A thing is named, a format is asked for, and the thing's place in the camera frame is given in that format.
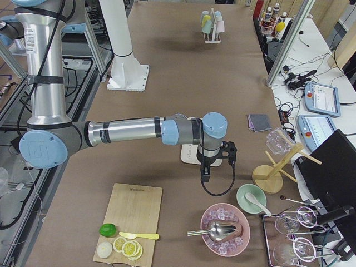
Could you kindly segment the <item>cream rabbit tray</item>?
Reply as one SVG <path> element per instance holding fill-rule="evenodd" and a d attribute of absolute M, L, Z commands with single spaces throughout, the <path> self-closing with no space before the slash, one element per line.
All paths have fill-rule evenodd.
<path fill-rule="evenodd" d="M 200 165 L 200 161 L 197 159 L 197 148 L 198 145 L 193 144 L 183 144 L 181 146 L 181 161 L 186 164 Z"/>

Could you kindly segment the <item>yellow plastic knife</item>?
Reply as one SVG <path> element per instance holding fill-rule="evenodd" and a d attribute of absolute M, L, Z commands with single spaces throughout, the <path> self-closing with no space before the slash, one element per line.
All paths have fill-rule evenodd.
<path fill-rule="evenodd" d="M 157 233 L 127 233 L 120 231 L 119 236 L 124 237 L 126 239 L 137 239 L 137 238 L 144 238 L 150 240 L 158 240 L 160 238 L 159 234 Z"/>

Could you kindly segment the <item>grey folded cloth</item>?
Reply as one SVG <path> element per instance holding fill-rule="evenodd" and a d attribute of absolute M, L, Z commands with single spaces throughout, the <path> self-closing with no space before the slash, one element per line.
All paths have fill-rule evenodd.
<path fill-rule="evenodd" d="M 266 114 L 248 114 L 248 127 L 254 132 L 271 130 L 269 117 Z"/>

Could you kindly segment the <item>lower wine glass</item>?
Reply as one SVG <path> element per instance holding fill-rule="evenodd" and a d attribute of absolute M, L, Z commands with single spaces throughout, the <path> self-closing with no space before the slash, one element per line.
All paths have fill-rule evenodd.
<path fill-rule="evenodd" d="M 303 237 L 281 243 L 273 250 L 273 258 L 281 266 L 305 266 L 306 263 L 313 262 L 316 255 L 314 245 Z"/>

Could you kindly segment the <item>green plastic cup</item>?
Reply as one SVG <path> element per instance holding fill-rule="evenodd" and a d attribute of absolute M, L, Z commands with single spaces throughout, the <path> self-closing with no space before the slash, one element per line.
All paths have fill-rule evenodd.
<path fill-rule="evenodd" d="M 212 28 L 213 22 L 211 20 L 208 20 L 204 23 L 202 26 L 202 32 L 205 34 L 210 34 L 211 28 Z"/>

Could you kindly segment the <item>white cup rack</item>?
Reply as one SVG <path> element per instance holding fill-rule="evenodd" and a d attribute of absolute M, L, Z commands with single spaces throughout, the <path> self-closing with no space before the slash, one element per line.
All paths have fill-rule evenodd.
<path fill-rule="evenodd" d="M 215 10 L 213 8 L 211 8 L 209 10 L 209 15 L 211 16 L 211 21 L 213 22 L 213 25 L 212 25 L 210 34 L 203 33 L 205 43 L 220 43 L 221 42 L 221 38 L 220 38 L 221 33 L 216 33 L 217 21 L 216 21 L 214 12 L 215 12 Z M 203 16 L 201 15 L 201 20 L 200 20 L 201 21 L 201 31 L 202 31 L 202 19 L 203 19 Z"/>

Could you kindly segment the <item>metal ice scoop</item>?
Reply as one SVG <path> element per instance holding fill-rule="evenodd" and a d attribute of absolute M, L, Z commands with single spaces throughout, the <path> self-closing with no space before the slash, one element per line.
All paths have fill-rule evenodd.
<path fill-rule="evenodd" d="M 206 229 L 188 231 L 187 236 L 208 235 L 212 241 L 221 243 L 228 240 L 232 234 L 241 232 L 241 229 L 233 221 L 211 220 Z"/>

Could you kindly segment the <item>teach pendant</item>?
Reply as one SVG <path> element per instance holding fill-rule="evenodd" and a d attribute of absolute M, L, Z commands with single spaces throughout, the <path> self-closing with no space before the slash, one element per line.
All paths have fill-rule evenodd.
<path fill-rule="evenodd" d="M 299 115 L 297 127 L 310 152 L 316 150 L 337 129 L 328 115 Z"/>
<path fill-rule="evenodd" d="M 310 112 L 340 117 L 340 101 L 338 89 L 309 81 L 304 90 L 305 106 Z"/>

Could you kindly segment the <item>pink bowl of ice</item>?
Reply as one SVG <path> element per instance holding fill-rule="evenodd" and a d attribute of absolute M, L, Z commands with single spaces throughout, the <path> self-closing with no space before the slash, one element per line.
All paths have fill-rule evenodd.
<path fill-rule="evenodd" d="M 231 204 L 210 206 L 201 218 L 200 227 L 210 232 L 202 235 L 206 246 L 215 254 L 233 257 L 241 254 L 250 241 L 250 225 L 245 215 Z"/>

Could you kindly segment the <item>black monitor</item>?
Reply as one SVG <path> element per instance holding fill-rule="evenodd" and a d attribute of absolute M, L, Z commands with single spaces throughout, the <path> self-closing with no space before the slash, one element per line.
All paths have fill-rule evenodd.
<path fill-rule="evenodd" d="M 355 251 L 355 147 L 337 129 L 311 156 L 322 164 L 306 157 L 298 159 L 296 164 L 312 196 L 327 210 L 318 216 L 318 224 L 335 222 Z"/>

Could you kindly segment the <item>pink plastic cup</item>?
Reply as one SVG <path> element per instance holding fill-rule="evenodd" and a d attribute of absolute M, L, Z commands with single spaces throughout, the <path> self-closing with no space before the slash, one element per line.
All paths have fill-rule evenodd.
<path fill-rule="evenodd" d="M 216 23 L 216 33 L 224 33 L 225 32 L 225 23 L 223 20 L 217 21 Z"/>

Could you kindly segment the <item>wooden glass stand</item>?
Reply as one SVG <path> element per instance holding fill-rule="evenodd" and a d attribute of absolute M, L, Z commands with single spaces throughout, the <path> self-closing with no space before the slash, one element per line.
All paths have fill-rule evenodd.
<path fill-rule="evenodd" d="M 267 151 L 265 151 L 265 154 L 271 161 L 272 165 L 260 165 L 254 169 L 252 173 L 254 184 L 269 194 L 275 194 L 279 192 L 283 187 L 282 174 L 291 179 L 293 182 L 297 183 L 297 179 L 295 177 L 291 176 L 283 170 L 283 167 L 290 162 L 291 158 L 295 154 L 301 154 L 302 156 L 305 156 L 316 164 L 322 164 L 320 160 L 302 152 L 303 148 L 304 146 L 301 143 L 297 142 L 291 147 L 289 152 L 287 152 L 279 162 L 275 162 L 272 156 Z"/>

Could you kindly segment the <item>lower teach pendant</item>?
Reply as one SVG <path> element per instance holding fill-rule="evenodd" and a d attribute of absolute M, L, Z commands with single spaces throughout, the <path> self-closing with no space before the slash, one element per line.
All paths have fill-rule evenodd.
<path fill-rule="evenodd" d="M 316 150 L 337 129 L 328 115 L 299 115 L 297 127 L 310 152 Z"/>

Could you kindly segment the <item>aluminium frame post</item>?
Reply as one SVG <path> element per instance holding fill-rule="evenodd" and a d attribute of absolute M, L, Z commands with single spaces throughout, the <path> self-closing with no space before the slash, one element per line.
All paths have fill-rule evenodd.
<path fill-rule="evenodd" d="M 289 51 L 291 50 L 294 41 L 296 40 L 299 31 L 301 30 L 302 25 L 304 24 L 305 19 L 310 13 L 315 0 L 304 0 L 299 12 L 293 20 L 293 23 L 290 26 L 286 39 L 283 42 L 283 45 L 278 53 L 278 56 L 271 68 L 271 71 L 266 79 L 266 85 L 272 87 L 275 82 L 279 72 L 282 70 L 283 63 L 286 60 Z"/>

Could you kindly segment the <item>clear glass mug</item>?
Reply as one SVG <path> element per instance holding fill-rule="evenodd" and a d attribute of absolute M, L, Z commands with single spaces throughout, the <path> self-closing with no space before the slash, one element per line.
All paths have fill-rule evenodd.
<path fill-rule="evenodd" d="M 278 127 L 267 134 L 266 145 L 274 154 L 283 155 L 291 150 L 295 142 L 282 128 Z"/>

